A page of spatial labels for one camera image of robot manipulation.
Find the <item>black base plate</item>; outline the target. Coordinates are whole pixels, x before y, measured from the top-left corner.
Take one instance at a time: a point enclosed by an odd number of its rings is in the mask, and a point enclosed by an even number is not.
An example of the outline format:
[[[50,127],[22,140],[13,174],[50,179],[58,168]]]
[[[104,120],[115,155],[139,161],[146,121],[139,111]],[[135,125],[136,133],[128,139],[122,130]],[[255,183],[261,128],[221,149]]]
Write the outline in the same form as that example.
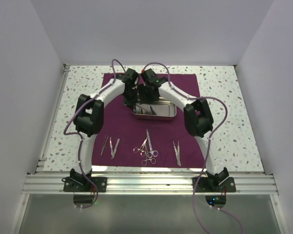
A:
[[[198,177],[192,178],[192,186],[196,193],[234,193],[236,192],[236,185],[233,177],[229,176],[226,167],[219,174],[212,175],[206,172],[207,177],[201,176],[195,188]]]
[[[83,176],[75,170],[70,175],[61,179],[64,183],[64,192],[99,192],[105,193],[107,187],[106,177],[92,177],[91,173]]]

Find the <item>steel hemostat forceps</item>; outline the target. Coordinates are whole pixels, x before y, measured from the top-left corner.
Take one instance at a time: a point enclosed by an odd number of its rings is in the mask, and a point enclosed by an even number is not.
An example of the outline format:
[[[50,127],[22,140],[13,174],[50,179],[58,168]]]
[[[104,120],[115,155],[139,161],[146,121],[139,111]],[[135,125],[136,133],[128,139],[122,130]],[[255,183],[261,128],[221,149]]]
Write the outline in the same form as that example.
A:
[[[141,150],[141,156],[144,156],[145,157],[145,159],[142,160],[142,166],[147,166],[148,163],[155,164],[156,163],[156,159],[154,158],[154,156],[152,155],[152,153],[149,152],[148,149],[147,149],[147,138],[145,139],[142,148],[143,149]]]
[[[140,147],[135,147],[133,149],[133,152],[140,153],[141,156],[145,156],[146,155],[146,151],[145,151],[146,142],[147,142],[147,138],[144,140],[144,142],[142,143],[142,145]]]

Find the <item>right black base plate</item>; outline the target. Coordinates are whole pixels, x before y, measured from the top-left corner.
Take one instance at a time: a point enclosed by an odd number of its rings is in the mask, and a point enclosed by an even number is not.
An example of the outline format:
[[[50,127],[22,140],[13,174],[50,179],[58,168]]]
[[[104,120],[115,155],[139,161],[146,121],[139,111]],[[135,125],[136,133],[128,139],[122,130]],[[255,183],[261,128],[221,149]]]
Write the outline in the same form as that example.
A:
[[[226,167],[219,174],[212,175],[206,172],[207,177],[201,176],[195,188],[198,177],[192,178],[192,186],[196,193],[234,193],[236,192],[236,185],[233,177],[229,176]]]

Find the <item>steel instrument tray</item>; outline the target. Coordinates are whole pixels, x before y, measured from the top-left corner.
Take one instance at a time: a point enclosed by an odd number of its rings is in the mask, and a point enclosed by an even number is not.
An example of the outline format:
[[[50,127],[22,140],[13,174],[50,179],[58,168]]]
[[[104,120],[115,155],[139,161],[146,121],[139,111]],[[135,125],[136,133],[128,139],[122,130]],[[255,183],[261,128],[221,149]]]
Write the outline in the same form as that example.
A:
[[[137,119],[171,121],[177,115],[177,106],[163,98],[153,103],[137,103],[132,113]]]

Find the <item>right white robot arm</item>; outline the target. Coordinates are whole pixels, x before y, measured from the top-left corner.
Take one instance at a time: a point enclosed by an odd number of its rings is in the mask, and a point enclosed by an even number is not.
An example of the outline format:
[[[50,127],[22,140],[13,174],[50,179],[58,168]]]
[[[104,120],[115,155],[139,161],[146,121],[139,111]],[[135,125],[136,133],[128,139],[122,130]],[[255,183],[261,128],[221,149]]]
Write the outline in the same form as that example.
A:
[[[173,102],[183,112],[184,125],[187,132],[195,138],[201,152],[205,155],[203,168],[207,177],[202,179],[202,184],[212,191],[219,191],[224,187],[229,178],[228,170],[219,163],[211,153],[211,140],[215,131],[226,121],[228,108],[223,101],[216,97],[195,97],[178,88],[167,77],[159,78],[152,69],[144,69],[141,77],[145,83],[147,100],[163,97]],[[208,99],[218,101],[223,105],[225,116],[216,127],[208,104]]]

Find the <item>steel forceps tweezers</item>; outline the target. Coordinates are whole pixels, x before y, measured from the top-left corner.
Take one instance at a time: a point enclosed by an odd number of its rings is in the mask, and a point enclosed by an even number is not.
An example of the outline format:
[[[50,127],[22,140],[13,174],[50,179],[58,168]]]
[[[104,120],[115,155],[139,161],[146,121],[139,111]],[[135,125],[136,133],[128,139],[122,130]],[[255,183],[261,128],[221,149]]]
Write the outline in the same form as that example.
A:
[[[105,139],[104,139],[104,142],[103,142],[103,146],[102,146],[102,149],[101,149],[101,153],[100,153],[100,156],[102,156],[105,148],[106,148],[106,144],[107,144],[107,141],[108,141],[108,138],[109,136],[108,135],[105,135]]]

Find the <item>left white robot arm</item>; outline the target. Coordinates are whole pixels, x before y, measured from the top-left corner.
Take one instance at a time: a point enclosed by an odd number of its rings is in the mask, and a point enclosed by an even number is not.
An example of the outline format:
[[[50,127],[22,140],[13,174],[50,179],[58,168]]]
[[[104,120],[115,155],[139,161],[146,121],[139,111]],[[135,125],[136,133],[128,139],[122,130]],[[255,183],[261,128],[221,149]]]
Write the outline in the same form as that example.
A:
[[[72,134],[81,138],[78,148],[78,165],[71,169],[70,178],[80,191],[91,188],[92,152],[81,154],[84,137],[88,137],[91,146],[104,124],[104,108],[119,95],[123,96],[124,105],[133,109],[138,102],[136,85],[139,83],[138,73],[128,68],[124,74],[114,74],[109,82],[91,95],[80,95],[76,111],[70,124],[75,125]]]

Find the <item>purple cloth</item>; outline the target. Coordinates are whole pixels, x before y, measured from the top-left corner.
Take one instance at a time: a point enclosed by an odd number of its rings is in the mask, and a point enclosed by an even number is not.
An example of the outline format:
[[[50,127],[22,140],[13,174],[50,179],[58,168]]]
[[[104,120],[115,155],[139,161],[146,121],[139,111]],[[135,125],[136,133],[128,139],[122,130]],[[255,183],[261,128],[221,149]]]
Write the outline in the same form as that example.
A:
[[[171,121],[137,119],[132,110],[124,105],[122,96],[116,97],[104,109],[104,125],[94,142],[92,164],[140,167],[143,158],[139,153],[134,153],[133,149],[142,145],[147,137],[146,130],[149,131],[153,149],[159,152],[156,163],[149,163],[149,167],[178,166],[173,141],[175,144],[178,144],[178,141],[180,143],[182,168],[200,168],[203,165],[204,154],[196,140],[185,129],[183,112],[180,109]],[[109,138],[100,156],[105,135]],[[117,139],[120,139],[113,159],[111,159],[110,138],[113,146]]]

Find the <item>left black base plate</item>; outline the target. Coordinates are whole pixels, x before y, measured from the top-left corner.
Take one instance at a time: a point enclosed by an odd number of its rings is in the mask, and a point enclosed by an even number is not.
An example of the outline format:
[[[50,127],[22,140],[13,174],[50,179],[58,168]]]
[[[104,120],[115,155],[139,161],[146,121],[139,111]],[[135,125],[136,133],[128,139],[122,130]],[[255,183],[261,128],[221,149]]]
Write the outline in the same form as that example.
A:
[[[64,192],[99,192],[105,193],[107,187],[106,177],[92,177],[91,173],[83,176],[75,170],[70,175],[61,179],[64,183]]]

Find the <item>steel surgical scissors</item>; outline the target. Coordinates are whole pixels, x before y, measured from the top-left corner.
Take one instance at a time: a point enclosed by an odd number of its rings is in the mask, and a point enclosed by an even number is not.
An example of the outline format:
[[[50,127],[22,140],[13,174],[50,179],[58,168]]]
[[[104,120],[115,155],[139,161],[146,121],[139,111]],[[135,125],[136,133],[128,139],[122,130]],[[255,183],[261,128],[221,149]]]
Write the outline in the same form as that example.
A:
[[[158,156],[158,151],[154,150],[153,147],[152,147],[150,134],[149,134],[148,130],[146,130],[146,135],[147,135],[147,140],[148,140],[148,144],[149,144],[150,154],[151,154],[152,157],[157,157]]]

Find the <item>curved tip steel tweezers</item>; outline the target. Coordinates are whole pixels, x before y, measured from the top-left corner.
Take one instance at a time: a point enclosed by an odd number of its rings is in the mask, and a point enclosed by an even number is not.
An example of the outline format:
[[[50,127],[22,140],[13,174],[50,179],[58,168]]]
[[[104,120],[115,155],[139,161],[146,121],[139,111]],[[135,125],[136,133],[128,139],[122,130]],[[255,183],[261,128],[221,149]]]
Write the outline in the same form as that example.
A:
[[[119,142],[120,142],[120,139],[118,138],[117,141],[116,141],[115,146],[113,146],[113,144],[112,144],[112,139],[110,138],[110,152],[111,152],[111,159],[113,159],[113,158],[115,157],[115,155],[116,155],[116,152],[117,152],[117,148],[118,148]]]

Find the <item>aluminium frame rail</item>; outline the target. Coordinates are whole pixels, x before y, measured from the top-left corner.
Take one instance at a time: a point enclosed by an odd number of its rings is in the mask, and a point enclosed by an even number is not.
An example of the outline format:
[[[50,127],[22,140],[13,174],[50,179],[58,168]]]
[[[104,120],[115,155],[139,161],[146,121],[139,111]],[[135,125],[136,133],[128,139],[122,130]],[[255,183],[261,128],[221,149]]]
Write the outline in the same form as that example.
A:
[[[226,123],[213,136],[211,152],[219,153],[219,161],[235,180],[237,190],[227,194],[225,209],[238,219],[202,204],[197,206],[197,212],[206,211],[217,222],[231,221],[237,233],[287,234],[276,181],[264,172],[234,66],[170,66],[169,70],[173,75],[195,74],[201,93],[217,96],[230,111]],[[61,178],[73,167],[79,145],[77,136],[63,135],[68,111],[73,98],[86,90],[87,79],[92,79],[93,91],[102,84],[103,75],[111,71],[108,66],[66,65],[42,156],[36,172],[26,177],[11,233],[76,233],[89,221],[91,212],[111,203],[113,197],[145,196],[164,201],[184,198],[192,202],[191,178],[200,173],[199,168],[120,166],[93,166],[95,176],[108,179],[107,191],[99,196],[97,206],[81,211],[67,202],[73,195],[64,192]]]

